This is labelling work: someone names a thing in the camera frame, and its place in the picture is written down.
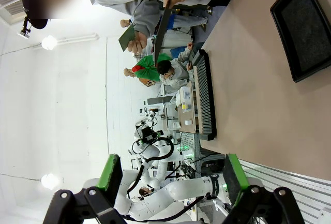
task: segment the green card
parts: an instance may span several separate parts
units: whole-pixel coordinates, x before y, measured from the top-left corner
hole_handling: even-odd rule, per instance
[[[133,25],[130,25],[126,31],[122,34],[122,36],[118,39],[119,44],[123,51],[127,49],[129,42],[136,38],[136,34],[134,33]]]

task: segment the black cap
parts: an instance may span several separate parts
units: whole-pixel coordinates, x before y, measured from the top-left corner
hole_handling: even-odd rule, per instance
[[[34,28],[43,29],[48,22],[48,19],[45,19],[43,0],[22,0],[22,2],[31,25]]]

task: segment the black plastic tray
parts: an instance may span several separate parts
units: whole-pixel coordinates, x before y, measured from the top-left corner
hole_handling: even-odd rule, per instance
[[[331,65],[331,26],[317,0],[277,0],[270,11],[294,82]]]

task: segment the screw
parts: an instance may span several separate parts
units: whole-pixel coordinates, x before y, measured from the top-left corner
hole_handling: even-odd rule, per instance
[[[94,196],[96,194],[96,191],[91,189],[89,192],[88,192],[91,196]]]
[[[255,194],[255,193],[258,193],[258,192],[259,192],[259,188],[254,187],[254,188],[252,188],[251,191],[252,191],[252,193],[254,193],[254,194]]]
[[[285,196],[285,194],[286,194],[285,190],[283,190],[283,189],[280,190],[278,193],[280,196]]]

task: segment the ceiling light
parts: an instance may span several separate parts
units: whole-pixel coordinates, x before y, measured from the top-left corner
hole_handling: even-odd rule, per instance
[[[53,50],[54,47],[56,47],[56,45],[57,45],[57,40],[51,35],[47,36],[41,42],[41,46],[46,50]]]
[[[58,179],[52,173],[46,174],[41,178],[41,184],[46,189],[54,189],[56,185],[58,185]]]

